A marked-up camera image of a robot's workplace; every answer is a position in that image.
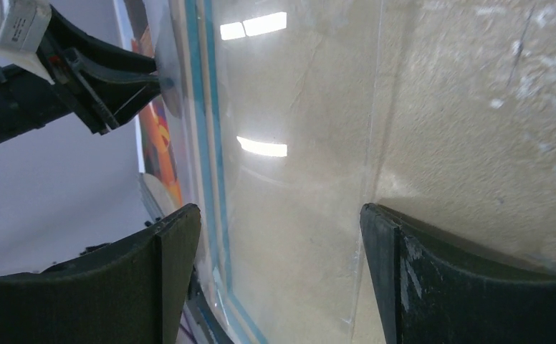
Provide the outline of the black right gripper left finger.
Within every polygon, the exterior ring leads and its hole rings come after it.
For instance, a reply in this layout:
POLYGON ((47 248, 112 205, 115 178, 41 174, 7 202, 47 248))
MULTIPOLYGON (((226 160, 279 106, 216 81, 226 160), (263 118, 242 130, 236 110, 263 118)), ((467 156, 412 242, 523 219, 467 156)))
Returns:
POLYGON ((200 233, 186 204, 38 274, 0 276, 0 343, 174 343, 200 233))

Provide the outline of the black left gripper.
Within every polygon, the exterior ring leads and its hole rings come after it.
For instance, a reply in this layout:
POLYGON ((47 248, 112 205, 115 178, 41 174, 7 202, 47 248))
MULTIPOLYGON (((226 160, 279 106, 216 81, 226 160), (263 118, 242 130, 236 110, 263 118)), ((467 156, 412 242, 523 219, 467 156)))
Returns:
POLYGON ((54 80, 60 100, 92 133, 104 135, 130 122, 160 94, 152 57, 90 36, 51 8, 37 56, 54 80))

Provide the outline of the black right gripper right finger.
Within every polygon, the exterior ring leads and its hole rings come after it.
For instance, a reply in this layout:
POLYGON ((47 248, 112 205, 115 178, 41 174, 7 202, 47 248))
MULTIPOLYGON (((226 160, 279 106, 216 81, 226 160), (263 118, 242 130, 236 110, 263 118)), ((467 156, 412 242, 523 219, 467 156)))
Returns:
POLYGON ((380 204, 360 231, 387 343, 556 343, 556 271, 380 204))

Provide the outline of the aluminium table edge rail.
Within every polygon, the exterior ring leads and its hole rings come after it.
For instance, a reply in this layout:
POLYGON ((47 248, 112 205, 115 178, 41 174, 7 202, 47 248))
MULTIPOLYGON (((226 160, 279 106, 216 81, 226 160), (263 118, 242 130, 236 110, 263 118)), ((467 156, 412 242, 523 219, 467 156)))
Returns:
POLYGON ((154 224, 178 209, 168 189, 157 177, 149 173, 140 173, 138 181, 143 205, 149 214, 150 223, 154 224))

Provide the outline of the hot air balloon photo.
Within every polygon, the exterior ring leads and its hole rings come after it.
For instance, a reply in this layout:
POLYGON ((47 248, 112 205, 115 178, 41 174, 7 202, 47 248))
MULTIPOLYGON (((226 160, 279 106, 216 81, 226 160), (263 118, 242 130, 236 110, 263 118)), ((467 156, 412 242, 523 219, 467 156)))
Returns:
MULTIPOLYGON (((154 57, 154 46, 144 1, 113 2, 124 49, 154 57)), ((166 104, 159 95, 135 119, 140 171, 154 176, 174 207, 183 204, 181 184, 168 129, 166 104)))

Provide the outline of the blue wooden picture frame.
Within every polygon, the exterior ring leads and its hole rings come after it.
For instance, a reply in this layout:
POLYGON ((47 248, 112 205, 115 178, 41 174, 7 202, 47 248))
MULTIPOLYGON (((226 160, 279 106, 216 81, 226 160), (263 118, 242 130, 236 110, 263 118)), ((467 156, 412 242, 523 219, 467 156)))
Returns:
POLYGON ((235 341, 266 343, 266 337, 233 291, 213 6, 211 1, 182 1, 181 5, 193 86, 195 143, 200 158, 201 200, 214 289, 211 294, 235 341))

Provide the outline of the clear acrylic glazing sheet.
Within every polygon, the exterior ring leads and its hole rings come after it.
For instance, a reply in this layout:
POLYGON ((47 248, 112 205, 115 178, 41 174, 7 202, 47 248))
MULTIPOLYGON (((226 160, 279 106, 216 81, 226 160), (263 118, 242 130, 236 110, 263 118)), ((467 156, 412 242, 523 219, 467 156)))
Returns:
MULTIPOLYGON (((182 1, 188 198, 203 213, 198 275, 216 318, 182 1)), ((211 1, 233 291, 266 343, 351 343, 379 1, 211 1)))

